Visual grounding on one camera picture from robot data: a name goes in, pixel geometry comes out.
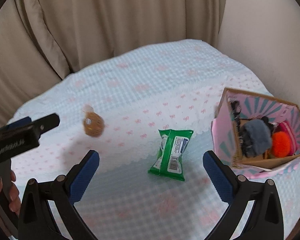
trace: open box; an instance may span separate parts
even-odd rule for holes
[[[263,159],[260,156],[244,157],[230,105],[230,102],[235,100],[240,102],[241,119],[267,116],[271,123],[287,120],[295,133],[299,147],[295,155],[273,159]],[[216,155],[235,173],[244,174],[248,178],[254,177],[259,172],[291,171],[300,162],[300,110],[294,103],[258,93],[225,88],[211,131]]]

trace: green tissue packet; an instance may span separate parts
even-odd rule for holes
[[[185,181],[181,156],[193,134],[192,130],[159,130],[162,138],[157,161],[148,170],[160,176]]]

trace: orange fuzzy ball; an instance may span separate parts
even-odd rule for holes
[[[277,158],[286,157],[290,152],[290,139],[285,132],[272,135],[272,154]]]

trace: metal pin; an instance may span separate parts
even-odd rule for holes
[[[65,175],[59,175],[59,176],[57,177],[57,181],[59,181],[59,182],[64,181],[65,178],[66,178]]]
[[[239,175],[238,180],[241,181],[241,182],[244,182],[244,181],[246,181],[246,177],[243,176],[243,175]]]
[[[35,183],[35,179],[30,179],[29,182],[28,182],[29,185],[32,185],[34,183]]]
[[[268,179],[267,182],[268,182],[268,184],[269,184],[270,186],[273,186],[273,185],[274,185],[274,181],[273,181],[272,179]]]

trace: pink pouch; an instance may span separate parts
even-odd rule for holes
[[[290,138],[290,152],[288,156],[293,155],[298,150],[297,140],[288,121],[283,121],[275,128],[275,132],[285,132]]]

